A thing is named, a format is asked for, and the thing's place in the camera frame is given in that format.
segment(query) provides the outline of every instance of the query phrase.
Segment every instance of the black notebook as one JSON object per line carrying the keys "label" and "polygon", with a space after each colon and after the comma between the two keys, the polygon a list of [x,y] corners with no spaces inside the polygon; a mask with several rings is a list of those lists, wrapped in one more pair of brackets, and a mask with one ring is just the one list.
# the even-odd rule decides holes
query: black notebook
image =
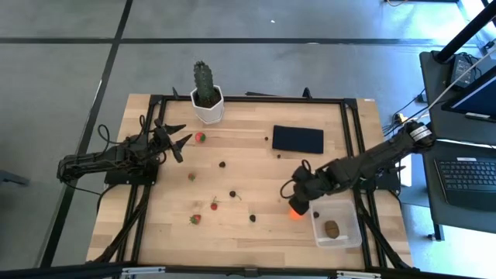
{"label": "black notebook", "polygon": [[324,153],[324,131],[274,125],[272,148],[306,153]]}

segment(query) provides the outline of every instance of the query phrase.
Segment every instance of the robotic arm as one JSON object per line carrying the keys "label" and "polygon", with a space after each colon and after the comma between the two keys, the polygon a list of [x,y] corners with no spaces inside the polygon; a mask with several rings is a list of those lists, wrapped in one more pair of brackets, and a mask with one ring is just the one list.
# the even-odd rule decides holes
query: robotic arm
{"label": "robotic arm", "polygon": [[348,190],[359,181],[380,176],[386,167],[398,162],[410,153],[422,153],[435,142],[431,131],[421,122],[407,122],[396,136],[357,157],[333,160],[313,174],[308,161],[292,175],[294,194],[289,197],[290,206],[300,215],[308,210],[308,202],[324,194],[332,195]]}
{"label": "robotic arm", "polygon": [[103,152],[84,155],[68,155],[59,162],[57,178],[62,182],[78,179],[85,174],[107,171],[126,171],[129,175],[146,175],[150,169],[157,168],[159,156],[166,150],[172,154],[178,163],[182,162],[181,149],[190,139],[191,134],[173,143],[169,135],[183,129],[186,125],[163,125],[158,119],[154,121],[156,128],[152,139],[147,141],[148,131],[131,136],[118,145],[105,148]]}

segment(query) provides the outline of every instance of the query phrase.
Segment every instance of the gray floor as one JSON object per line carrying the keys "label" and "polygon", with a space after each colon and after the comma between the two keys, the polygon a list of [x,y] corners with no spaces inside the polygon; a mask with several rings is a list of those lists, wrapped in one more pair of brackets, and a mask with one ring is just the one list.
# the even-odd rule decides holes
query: gray floor
{"label": "gray floor", "polygon": [[[125,1],[36,0],[0,2],[0,36],[113,37]],[[464,25],[454,4],[382,1],[310,2],[188,0],[135,1],[124,37],[341,37],[450,38]],[[31,179],[27,188],[0,188],[0,270],[33,267],[62,185],[57,161],[73,153],[98,88],[109,45],[0,44],[0,169]],[[112,137],[128,94],[180,94],[193,88],[192,68],[204,60],[226,95],[256,91],[297,96],[375,98],[381,121],[422,89],[419,53],[432,47],[283,44],[121,45],[97,123]],[[477,54],[477,49],[464,49]],[[420,105],[405,110],[412,114]],[[93,135],[88,152],[103,142]],[[102,189],[102,175],[79,187]],[[95,222],[96,198],[78,192],[54,264],[80,264]],[[496,243],[482,232],[447,228],[432,243],[428,208],[404,206],[416,267],[449,274],[493,277],[479,251]],[[213,277],[168,275],[168,277]]]}

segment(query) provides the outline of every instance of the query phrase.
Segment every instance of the cactus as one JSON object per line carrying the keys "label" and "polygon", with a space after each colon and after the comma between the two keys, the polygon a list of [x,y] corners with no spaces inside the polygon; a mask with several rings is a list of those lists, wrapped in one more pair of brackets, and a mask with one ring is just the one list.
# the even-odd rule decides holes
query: cactus
{"label": "cactus", "polygon": [[195,85],[198,95],[198,106],[211,108],[219,101],[219,93],[214,89],[212,71],[203,61],[195,64]]}

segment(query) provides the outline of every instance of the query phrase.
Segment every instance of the potted cactus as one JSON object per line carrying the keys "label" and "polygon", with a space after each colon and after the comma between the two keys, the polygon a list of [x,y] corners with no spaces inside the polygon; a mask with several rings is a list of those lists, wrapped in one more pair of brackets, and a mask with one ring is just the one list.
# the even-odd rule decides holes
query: potted cactus
{"label": "potted cactus", "polygon": [[195,85],[191,102],[196,116],[205,124],[219,122],[224,113],[224,98],[220,87],[213,83],[210,67],[203,61],[195,64]]}

